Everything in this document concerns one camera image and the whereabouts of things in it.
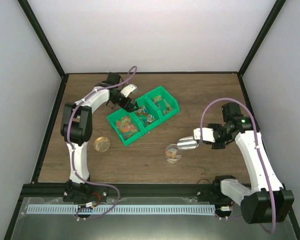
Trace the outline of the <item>metal scoop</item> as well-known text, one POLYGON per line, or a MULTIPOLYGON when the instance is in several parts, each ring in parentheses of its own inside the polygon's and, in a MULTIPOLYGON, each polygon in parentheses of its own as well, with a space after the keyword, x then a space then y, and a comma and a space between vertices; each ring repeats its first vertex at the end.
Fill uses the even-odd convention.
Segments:
POLYGON ((193 150, 199 147, 199 141, 193 136, 183 137, 177 141, 177 148, 181 151, 193 150))

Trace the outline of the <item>black aluminium frame rail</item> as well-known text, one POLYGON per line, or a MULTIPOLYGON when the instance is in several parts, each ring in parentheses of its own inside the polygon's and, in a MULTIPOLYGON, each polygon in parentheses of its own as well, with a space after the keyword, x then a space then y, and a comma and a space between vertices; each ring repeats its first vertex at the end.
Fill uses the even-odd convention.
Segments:
MULTIPOLYGON (((65 183, 35 183, 25 184, 21 197, 64 197, 65 183)), ((116 184, 120 198, 142 197, 197 197, 196 184, 116 184)), ((108 187, 106 199, 116 199, 117 191, 108 187)))

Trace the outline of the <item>pile of lollipops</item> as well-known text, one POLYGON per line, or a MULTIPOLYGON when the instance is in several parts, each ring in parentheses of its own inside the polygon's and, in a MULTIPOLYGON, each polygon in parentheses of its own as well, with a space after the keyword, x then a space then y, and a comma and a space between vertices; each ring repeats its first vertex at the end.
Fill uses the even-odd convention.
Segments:
POLYGON ((149 126, 157 120, 154 117, 154 115, 150 113, 150 111, 146 108, 145 105, 140 106, 139 109, 134 112, 134 114, 142 122, 144 127, 149 126))

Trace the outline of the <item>green bin popsicle candies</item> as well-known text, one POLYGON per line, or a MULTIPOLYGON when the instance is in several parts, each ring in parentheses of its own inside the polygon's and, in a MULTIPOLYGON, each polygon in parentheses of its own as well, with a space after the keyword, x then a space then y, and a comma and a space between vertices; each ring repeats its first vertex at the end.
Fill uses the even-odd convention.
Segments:
POLYGON ((144 96, 158 111, 161 123, 180 112, 177 100, 161 85, 147 92, 144 96))

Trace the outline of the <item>green bin lollipops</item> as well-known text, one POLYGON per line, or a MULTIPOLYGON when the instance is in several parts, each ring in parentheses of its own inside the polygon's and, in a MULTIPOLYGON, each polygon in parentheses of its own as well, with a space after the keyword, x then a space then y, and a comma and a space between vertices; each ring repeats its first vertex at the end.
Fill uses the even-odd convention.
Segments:
POLYGON ((130 113, 129 128, 133 132, 147 134, 161 123, 159 110, 146 96, 141 96, 136 100, 138 109, 130 113))

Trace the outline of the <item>clear plastic jar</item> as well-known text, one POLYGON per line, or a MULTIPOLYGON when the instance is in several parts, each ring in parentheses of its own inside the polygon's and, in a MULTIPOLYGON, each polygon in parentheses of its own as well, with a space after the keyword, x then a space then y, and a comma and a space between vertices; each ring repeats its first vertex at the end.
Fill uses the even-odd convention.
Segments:
POLYGON ((178 148, 176 144, 170 144, 165 149, 165 158, 168 163, 175 164, 183 156, 183 152, 178 148))

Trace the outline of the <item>green bin star gummies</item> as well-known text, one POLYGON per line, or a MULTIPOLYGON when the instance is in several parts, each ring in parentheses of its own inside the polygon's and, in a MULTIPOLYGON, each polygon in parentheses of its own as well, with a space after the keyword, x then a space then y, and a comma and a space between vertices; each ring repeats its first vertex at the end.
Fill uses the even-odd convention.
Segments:
POLYGON ((143 135, 141 121, 132 112, 119 109, 109 114, 106 119, 124 146, 129 146, 143 135))

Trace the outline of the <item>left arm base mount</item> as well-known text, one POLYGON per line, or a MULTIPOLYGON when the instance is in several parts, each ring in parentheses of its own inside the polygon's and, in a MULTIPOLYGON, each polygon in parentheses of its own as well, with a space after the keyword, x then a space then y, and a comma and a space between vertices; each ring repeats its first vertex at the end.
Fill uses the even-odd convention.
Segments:
POLYGON ((85 204, 88 202, 105 202, 108 187, 95 186, 87 183, 75 183, 71 180, 64 184, 64 202, 85 204))

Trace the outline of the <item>pile of star gummies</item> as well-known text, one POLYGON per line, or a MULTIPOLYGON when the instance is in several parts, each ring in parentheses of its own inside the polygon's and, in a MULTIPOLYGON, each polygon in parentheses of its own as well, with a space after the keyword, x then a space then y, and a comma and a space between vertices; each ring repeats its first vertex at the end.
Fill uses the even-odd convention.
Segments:
POLYGON ((119 120, 116 120, 115 127, 118 129, 124 140, 129 139, 139 132, 131 118, 127 115, 121 117, 119 120))

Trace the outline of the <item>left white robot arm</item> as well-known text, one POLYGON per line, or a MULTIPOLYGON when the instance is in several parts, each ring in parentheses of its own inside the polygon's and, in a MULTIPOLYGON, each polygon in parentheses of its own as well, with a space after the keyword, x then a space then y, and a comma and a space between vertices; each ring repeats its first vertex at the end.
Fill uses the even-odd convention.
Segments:
POLYGON ((93 113, 108 102, 128 113, 138 107, 137 102, 130 98, 138 87, 127 80, 120 80, 119 74, 111 72, 105 81, 97 83, 82 99, 64 105, 60 134, 69 152, 69 180, 75 184, 86 184, 89 181, 87 145, 93 133, 93 113))

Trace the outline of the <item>gold jar lid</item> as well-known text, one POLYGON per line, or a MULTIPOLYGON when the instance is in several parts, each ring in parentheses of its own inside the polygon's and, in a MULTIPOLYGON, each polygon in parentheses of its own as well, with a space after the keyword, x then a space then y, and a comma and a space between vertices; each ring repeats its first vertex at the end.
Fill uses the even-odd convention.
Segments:
POLYGON ((95 139, 93 147, 97 152, 105 152, 110 148, 110 139, 106 136, 100 136, 95 139))

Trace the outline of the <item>pile of popsicle candies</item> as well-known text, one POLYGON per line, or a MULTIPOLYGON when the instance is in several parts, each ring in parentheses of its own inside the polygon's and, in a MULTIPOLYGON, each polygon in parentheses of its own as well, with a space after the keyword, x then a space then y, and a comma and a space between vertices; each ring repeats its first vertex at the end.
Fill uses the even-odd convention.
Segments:
POLYGON ((166 115, 174 110, 168 101, 161 95, 157 95, 152 99, 152 102, 157 106, 163 115, 166 115))

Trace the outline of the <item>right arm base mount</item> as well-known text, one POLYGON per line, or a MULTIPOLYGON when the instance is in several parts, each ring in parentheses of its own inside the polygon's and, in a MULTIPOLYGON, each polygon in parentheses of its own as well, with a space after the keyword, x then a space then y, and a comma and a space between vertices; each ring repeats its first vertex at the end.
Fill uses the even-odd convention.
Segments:
POLYGON ((199 179, 195 187, 197 200, 210 204, 232 202, 231 198, 221 192, 221 181, 226 179, 237 180, 233 175, 218 175, 212 181, 207 178, 199 179))

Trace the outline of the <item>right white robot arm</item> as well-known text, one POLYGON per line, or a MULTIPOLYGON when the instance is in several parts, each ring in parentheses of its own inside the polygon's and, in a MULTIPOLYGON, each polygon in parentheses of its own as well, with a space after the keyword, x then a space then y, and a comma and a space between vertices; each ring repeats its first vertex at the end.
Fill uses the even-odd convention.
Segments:
POLYGON ((201 144, 210 144, 214 150, 225 149, 234 142, 243 156, 250 187, 232 175, 216 176, 212 182, 213 198, 219 202, 230 198, 240 207, 248 224, 281 223, 292 208, 294 195, 274 173, 253 115, 244 116, 241 108, 245 105, 238 100, 228 97, 224 100, 227 102, 221 107, 224 124, 200 126, 193 131, 194 138, 201 144))

